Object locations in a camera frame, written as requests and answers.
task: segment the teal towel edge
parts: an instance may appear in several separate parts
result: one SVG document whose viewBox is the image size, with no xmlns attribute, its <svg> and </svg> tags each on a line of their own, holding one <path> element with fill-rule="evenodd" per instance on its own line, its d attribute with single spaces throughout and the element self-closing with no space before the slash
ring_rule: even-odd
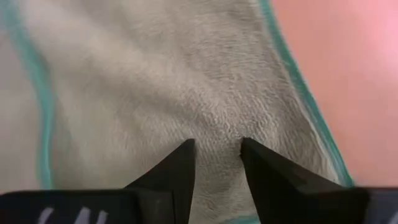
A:
<svg viewBox="0 0 398 224">
<path fill-rule="evenodd" d="M 54 117 L 53 94 L 44 63 L 26 34 L 13 0 L 0 0 L 0 10 L 9 36 L 27 71 L 41 110 L 41 135 L 37 156 L 37 175 L 43 189 L 52 189 L 50 148 Z"/>
<path fill-rule="evenodd" d="M 260 224 L 260 219 L 257 215 L 242 216 L 233 220 L 228 220 L 223 224 Z"/>
<path fill-rule="evenodd" d="M 346 187 L 354 187 L 354 181 L 349 175 L 344 160 L 337 148 L 331 132 L 321 115 L 317 103 L 310 93 L 305 80 L 303 79 L 298 66 L 290 54 L 289 48 L 283 39 L 283 35 L 278 28 L 277 20 L 272 10 L 269 0 L 259 0 L 261 11 L 266 18 L 266 26 L 271 32 L 271 38 L 281 57 L 285 69 L 288 71 L 294 87 L 298 90 L 299 97 L 304 102 L 317 133 L 320 135 L 322 143 L 328 150 L 332 164 L 338 174 L 339 181 Z"/>
</svg>

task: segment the black plastic object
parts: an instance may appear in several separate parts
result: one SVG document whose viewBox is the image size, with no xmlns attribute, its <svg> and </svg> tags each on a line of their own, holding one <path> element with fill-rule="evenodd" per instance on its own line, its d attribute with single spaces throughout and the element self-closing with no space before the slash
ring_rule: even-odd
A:
<svg viewBox="0 0 398 224">
<path fill-rule="evenodd" d="M 187 224 L 194 183 L 195 142 L 189 139 L 125 189 L 2 195 L 0 223 Z"/>
<path fill-rule="evenodd" d="M 398 223 L 397 189 L 343 188 L 249 138 L 241 158 L 263 224 Z M 125 189 L 2 195 L 0 223 L 187 224 L 194 183 L 189 139 Z"/>
<path fill-rule="evenodd" d="M 249 138 L 241 158 L 261 223 L 398 223 L 397 189 L 345 189 Z"/>
</svg>

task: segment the terry cloth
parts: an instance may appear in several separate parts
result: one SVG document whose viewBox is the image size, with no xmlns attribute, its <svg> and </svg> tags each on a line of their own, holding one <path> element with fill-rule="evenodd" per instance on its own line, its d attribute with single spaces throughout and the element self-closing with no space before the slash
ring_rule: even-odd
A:
<svg viewBox="0 0 398 224">
<path fill-rule="evenodd" d="M 342 183 L 275 46 L 267 3 L 16 3 L 53 92 L 55 188 L 124 187 L 195 138 L 190 223 L 253 221 L 242 137 Z"/>
</svg>

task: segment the towel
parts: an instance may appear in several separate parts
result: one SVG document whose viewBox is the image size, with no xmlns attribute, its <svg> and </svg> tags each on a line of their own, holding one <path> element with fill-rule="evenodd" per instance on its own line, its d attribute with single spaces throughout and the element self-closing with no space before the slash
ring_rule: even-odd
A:
<svg viewBox="0 0 398 224">
<path fill-rule="evenodd" d="M 34 89 L 1 25 L 0 68 L 0 194 L 39 189 L 35 163 L 40 110 Z"/>
<path fill-rule="evenodd" d="M 256 0 L 16 3 L 55 96 L 55 188 L 124 187 L 188 138 L 190 223 L 256 215 L 242 137 L 339 182 Z"/>
</svg>

